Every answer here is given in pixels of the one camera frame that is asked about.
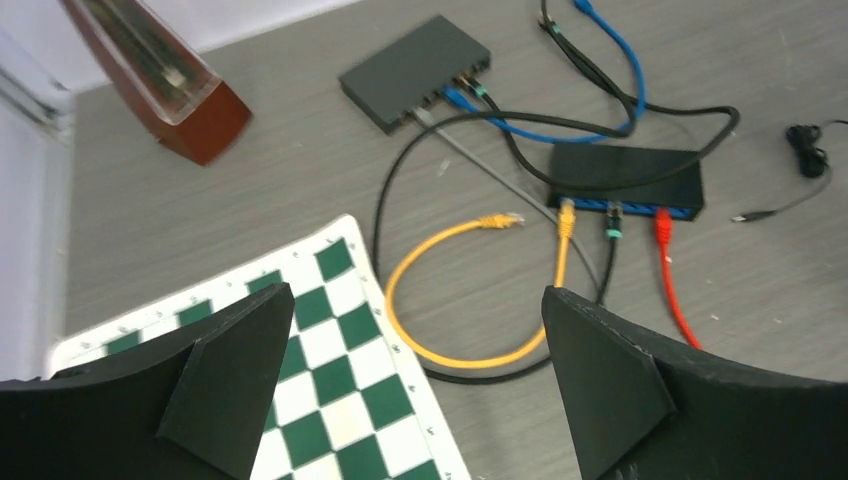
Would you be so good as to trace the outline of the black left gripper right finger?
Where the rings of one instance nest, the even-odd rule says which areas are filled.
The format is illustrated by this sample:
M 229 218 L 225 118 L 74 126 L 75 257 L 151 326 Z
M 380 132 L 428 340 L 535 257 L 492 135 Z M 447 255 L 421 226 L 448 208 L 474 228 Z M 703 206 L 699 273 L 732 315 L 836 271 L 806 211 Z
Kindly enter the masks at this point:
M 585 479 L 843 479 L 847 387 L 695 349 L 548 287 L 550 356 Z

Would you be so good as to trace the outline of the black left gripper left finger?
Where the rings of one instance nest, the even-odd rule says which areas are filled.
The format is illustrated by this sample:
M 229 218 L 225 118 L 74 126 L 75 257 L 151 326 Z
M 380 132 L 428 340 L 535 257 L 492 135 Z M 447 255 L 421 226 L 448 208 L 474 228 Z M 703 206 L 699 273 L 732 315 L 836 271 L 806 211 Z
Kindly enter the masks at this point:
M 5 479 L 246 479 L 289 338 L 276 283 L 125 351 L 1 385 Z

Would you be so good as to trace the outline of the black blue network switch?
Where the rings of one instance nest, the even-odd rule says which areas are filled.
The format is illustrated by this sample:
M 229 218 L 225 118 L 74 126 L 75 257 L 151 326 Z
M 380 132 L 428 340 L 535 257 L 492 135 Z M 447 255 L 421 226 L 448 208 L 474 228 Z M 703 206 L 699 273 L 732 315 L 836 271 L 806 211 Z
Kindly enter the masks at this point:
M 588 143 L 558 143 L 549 176 L 568 188 L 550 186 L 546 204 L 571 199 L 580 210 L 603 212 L 618 203 L 628 215 L 652 217 L 664 207 L 675 220 L 692 221 L 705 205 L 701 164 L 693 151 Z

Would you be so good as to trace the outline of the dark grey network switch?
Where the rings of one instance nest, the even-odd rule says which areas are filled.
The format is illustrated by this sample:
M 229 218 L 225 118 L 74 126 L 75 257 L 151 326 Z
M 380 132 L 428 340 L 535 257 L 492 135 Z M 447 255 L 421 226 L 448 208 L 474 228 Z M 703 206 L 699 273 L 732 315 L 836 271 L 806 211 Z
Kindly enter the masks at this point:
M 417 26 L 342 73 L 343 93 L 390 135 L 442 90 L 487 70 L 490 50 L 442 15 Z

